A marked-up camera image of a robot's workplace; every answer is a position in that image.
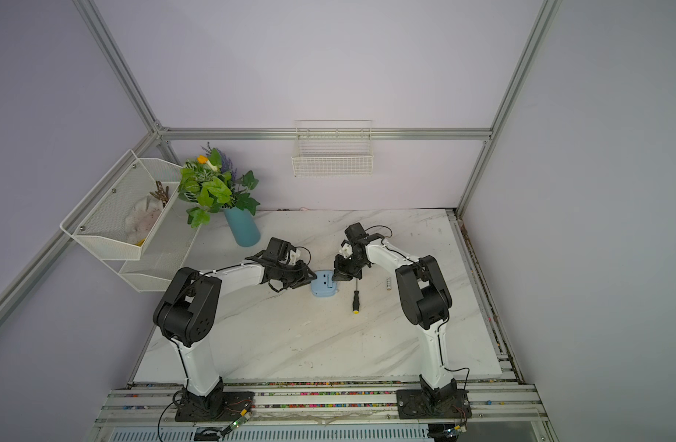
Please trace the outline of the black yellow screwdriver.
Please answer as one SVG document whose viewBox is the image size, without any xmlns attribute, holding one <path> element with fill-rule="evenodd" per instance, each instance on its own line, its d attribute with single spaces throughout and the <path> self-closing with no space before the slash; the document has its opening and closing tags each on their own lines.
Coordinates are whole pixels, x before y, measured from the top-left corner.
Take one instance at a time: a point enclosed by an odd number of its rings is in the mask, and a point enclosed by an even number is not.
<svg viewBox="0 0 676 442">
<path fill-rule="evenodd" d="M 357 278 L 355 279 L 352 310 L 355 314 L 358 314 L 360 312 L 360 291 L 359 291 L 359 280 Z"/>
</svg>

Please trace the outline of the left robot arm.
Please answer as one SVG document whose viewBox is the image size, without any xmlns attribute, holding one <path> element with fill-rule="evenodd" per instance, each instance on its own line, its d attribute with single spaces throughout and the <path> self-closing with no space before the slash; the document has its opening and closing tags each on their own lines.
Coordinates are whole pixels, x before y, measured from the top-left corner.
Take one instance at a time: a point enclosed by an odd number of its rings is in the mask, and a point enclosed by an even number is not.
<svg viewBox="0 0 676 442">
<path fill-rule="evenodd" d="M 181 357 L 188 394 L 204 400 L 222 390 L 208 340 L 222 298 L 259 285 L 282 293 L 316 279 L 299 249 L 277 238 L 270 239 L 264 250 L 230 266 L 179 269 L 153 313 L 153 322 Z"/>
</svg>

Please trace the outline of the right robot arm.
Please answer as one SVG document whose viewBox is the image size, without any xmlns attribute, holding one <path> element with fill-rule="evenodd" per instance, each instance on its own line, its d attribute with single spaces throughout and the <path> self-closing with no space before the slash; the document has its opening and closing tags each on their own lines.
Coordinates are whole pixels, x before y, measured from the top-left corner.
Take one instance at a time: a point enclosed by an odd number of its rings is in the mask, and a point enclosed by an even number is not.
<svg viewBox="0 0 676 442">
<path fill-rule="evenodd" d="M 363 269 L 373 266 L 393 276 L 402 312 L 421 332 L 422 389 L 443 394 L 453 386 L 441 338 L 450 319 L 452 298 L 437 259 L 404 252 L 391 245 L 385 236 L 369 234 L 361 224 L 352 224 L 345 229 L 345 240 L 334 258 L 332 279 L 336 282 L 360 280 Z"/>
</svg>

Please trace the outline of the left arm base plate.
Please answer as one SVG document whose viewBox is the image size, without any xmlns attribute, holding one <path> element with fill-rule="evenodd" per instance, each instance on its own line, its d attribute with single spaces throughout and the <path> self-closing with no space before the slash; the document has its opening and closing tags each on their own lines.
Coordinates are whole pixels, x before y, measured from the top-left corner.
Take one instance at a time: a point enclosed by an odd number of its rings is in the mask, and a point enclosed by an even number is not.
<svg viewBox="0 0 676 442">
<path fill-rule="evenodd" d="M 231 422 L 247 414 L 253 404 L 253 392 L 220 392 L 208 397 L 185 392 L 177 407 L 176 422 Z"/>
</svg>

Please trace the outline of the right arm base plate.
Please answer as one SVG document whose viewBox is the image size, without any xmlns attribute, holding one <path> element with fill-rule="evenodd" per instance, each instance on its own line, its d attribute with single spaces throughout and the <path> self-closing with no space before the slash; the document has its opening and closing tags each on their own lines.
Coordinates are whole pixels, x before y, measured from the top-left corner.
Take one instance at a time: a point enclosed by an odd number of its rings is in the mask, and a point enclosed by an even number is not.
<svg viewBox="0 0 676 442">
<path fill-rule="evenodd" d="M 430 396 L 424 390 L 396 392 L 398 416 L 404 420 L 437 419 L 466 421 L 472 417 L 466 390 L 457 389 Z"/>
</svg>

